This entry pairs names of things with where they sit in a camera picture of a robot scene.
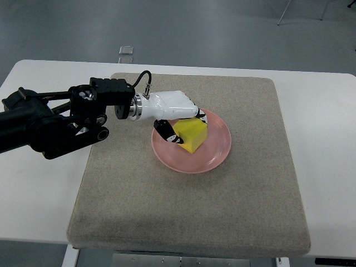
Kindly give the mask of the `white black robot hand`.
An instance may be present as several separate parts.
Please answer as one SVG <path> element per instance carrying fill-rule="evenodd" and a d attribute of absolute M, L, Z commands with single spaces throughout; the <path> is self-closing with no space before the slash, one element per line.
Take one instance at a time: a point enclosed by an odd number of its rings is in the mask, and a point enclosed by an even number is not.
<path fill-rule="evenodd" d="M 147 95 L 136 93 L 131 102 L 129 114 L 131 120 L 154 118 L 154 128 L 167 142 L 183 144 L 170 125 L 171 120 L 197 118 L 207 124 L 207 115 L 198 108 L 182 91 L 162 91 Z"/>

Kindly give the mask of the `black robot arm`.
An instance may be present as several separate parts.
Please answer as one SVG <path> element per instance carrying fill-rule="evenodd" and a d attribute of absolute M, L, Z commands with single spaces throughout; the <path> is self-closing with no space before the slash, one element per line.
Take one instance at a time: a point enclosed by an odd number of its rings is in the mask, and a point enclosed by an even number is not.
<path fill-rule="evenodd" d="M 1 152 L 28 145 L 46 159 L 69 154 L 108 137 L 106 109 L 115 106 L 119 119 L 133 111 L 135 87 L 148 75 L 143 71 L 131 85 L 124 79 L 94 78 L 68 91 L 37 93 L 20 87 L 2 100 Z"/>

